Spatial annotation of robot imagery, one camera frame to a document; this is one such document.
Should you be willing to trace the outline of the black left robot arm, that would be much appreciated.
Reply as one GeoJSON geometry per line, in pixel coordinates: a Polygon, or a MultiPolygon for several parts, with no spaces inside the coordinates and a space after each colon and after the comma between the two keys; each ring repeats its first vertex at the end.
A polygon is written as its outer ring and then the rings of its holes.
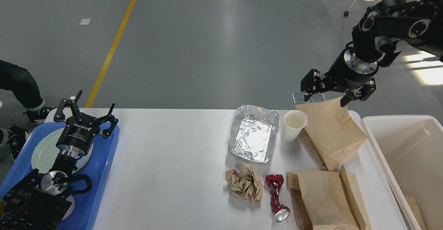
{"type": "Polygon", "coordinates": [[[93,226],[106,179],[117,148],[115,104],[102,117],[82,113],[82,90],[62,99],[53,123],[35,129],[4,184],[2,230],[87,230],[93,226]],[[62,129],[54,146],[59,150],[48,170],[32,168],[32,158],[44,130],[62,129]]]}

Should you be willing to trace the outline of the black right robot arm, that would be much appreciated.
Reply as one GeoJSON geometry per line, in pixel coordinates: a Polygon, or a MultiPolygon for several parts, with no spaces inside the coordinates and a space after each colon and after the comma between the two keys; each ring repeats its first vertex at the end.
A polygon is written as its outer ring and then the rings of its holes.
{"type": "Polygon", "coordinates": [[[374,75],[401,54],[401,43],[442,61],[442,10],[442,0],[383,0],[368,7],[329,70],[311,69],[301,80],[303,101],[328,91],[344,93],[342,107],[367,100],[377,88],[374,75]]]}

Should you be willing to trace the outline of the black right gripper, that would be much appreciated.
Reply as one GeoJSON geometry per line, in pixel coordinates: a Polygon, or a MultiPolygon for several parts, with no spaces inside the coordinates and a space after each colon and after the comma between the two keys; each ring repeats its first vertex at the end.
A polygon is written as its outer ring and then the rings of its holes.
{"type": "Polygon", "coordinates": [[[336,58],[329,70],[322,74],[311,69],[300,82],[305,101],[316,93],[326,91],[345,92],[341,107],[351,101],[366,101],[377,89],[375,79],[378,62],[364,62],[356,56],[354,47],[347,47],[336,58]]]}

